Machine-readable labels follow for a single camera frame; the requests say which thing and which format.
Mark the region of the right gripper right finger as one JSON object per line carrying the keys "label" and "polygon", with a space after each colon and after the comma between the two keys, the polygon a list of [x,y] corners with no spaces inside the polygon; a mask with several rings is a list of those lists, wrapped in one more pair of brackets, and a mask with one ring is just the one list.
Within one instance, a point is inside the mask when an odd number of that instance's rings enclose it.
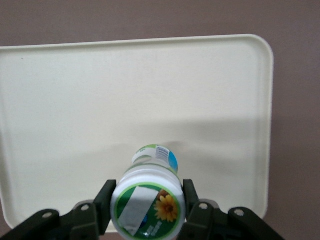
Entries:
{"label": "right gripper right finger", "polygon": [[183,180],[186,222],[180,240],[282,240],[283,237],[252,210],[231,208],[224,213],[219,205],[198,197],[191,179]]}

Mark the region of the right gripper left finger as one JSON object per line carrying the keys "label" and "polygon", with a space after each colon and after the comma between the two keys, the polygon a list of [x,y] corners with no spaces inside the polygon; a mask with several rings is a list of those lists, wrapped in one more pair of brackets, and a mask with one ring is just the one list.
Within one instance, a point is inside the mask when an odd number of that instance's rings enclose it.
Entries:
{"label": "right gripper left finger", "polygon": [[117,182],[107,180],[94,200],[79,202],[65,214],[55,209],[36,212],[2,240],[98,240],[111,220],[111,198]]}

